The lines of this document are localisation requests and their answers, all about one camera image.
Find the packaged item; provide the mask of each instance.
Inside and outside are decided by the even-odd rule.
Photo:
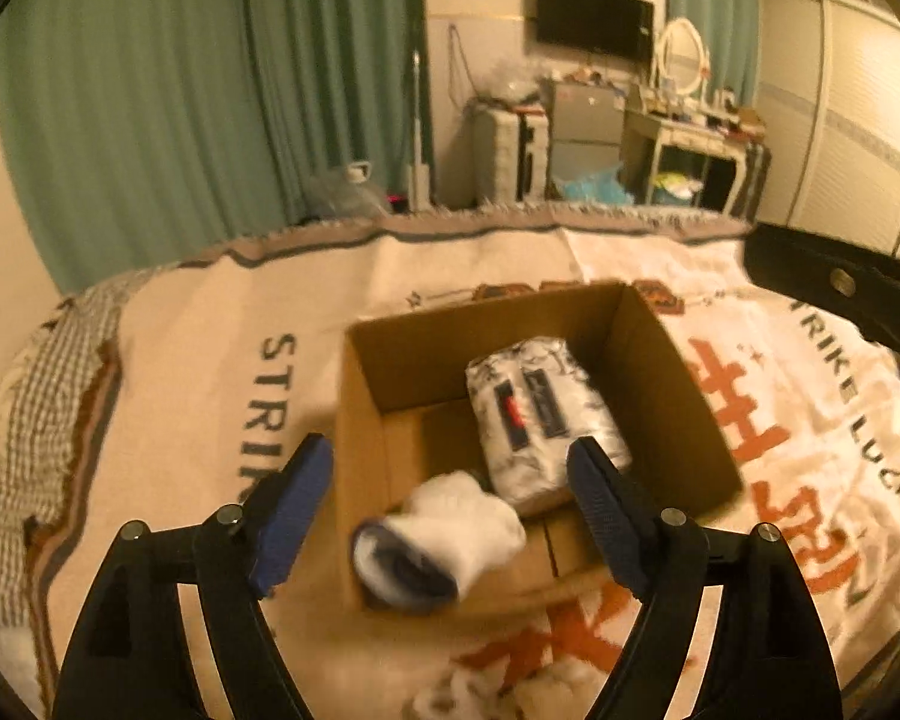
[[[542,75],[539,65],[505,59],[493,68],[480,92],[491,100],[501,100],[509,105],[519,105],[535,100],[540,94],[538,79]]]
[[[624,469],[631,457],[604,399],[563,338],[531,338],[466,369],[470,402],[496,493],[528,515],[570,497],[567,449],[593,436]]]

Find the cardboard box flap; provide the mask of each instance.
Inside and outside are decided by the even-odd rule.
[[[542,522],[527,523],[527,545],[513,560],[477,579],[461,604],[468,611],[499,610],[501,600],[528,595],[554,584],[550,546]]]
[[[706,399],[667,331],[633,290],[620,301],[595,383],[660,507],[708,519],[743,490]]]
[[[554,509],[543,521],[558,577],[568,577],[604,563],[576,501]]]
[[[386,512],[391,491],[383,421],[349,338],[343,340],[341,392],[346,393],[346,419],[337,420],[334,432],[334,493],[337,530],[346,543],[340,550],[341,576],[349,578],[343,591],[347,603],[357,605],[362,594],[350,567],[350,535],[365,519]]]
[[[381,412],[466,398],[468,362],[533,336],[566,338],[592,370],[624,286],[490,298],[354,325],[352,343]]]

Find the blanket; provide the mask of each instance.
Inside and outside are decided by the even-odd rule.
[[[161,269],[132,271],[71,295],[31,335],[0,389],[0,629],[29,621],[29,536],[62,516],[73,429],[97,351],[120,309]]]
[[[751,285],[743,232],[698,212],[486,211],[303,228],[151,279],[122,313],[119,372],[84,406],[98,415],[82,442],[96,473],[74,469],[70,509],[83,514],[67,525],[82,526],[82,538],[62,566],[53,549],[35,564],[55,574],[32,584],[46,591],[34,603],[48,697],[55,656],[122,523],[201,521],[245,498],[307,432],[332,434],[351,322],[471,299],[487,292],[481,285],[610,277],[642,283],[741,464],[748,494],[714,525],[778,523],[845,682],[900,627],[900,381],[890,354],[848,322]],[[559,689],[583,716],[634,621],[626,591],[608,583],[518,618],[342,613],[333,505],[264,603],[314,715],[396,716],[409,702],[424,716],[423,707],[449,707],[444,694],[463,677],[480,685],[473,716],[555,716],[542,697]],[[227,717],[190,590],[181,597],[197,680],[211,716]],[[708,594],[670,716],[692,705],[716,604]]]

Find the wall-mounted tv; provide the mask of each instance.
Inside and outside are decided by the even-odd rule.
[[[536,0],[536,39],[649,62],[653,3],[646,0]]]

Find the plastic-wrapped package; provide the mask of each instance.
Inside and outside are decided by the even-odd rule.
[[[307,211],[317,218],[389,215],[386,192],[370,181],[370,162],[351,162],[313,175],[304,186]]]
[[[541,75],[539,65],[505,59],[498,62],[480,84],[480,92],[492,100],[519,105],[539,95]]]
[[[531,338],[466,369],[490,483],[520,514],[566,492],[567,449],[592,436],[617,469],[631,456],[604,399],[563,338]]]

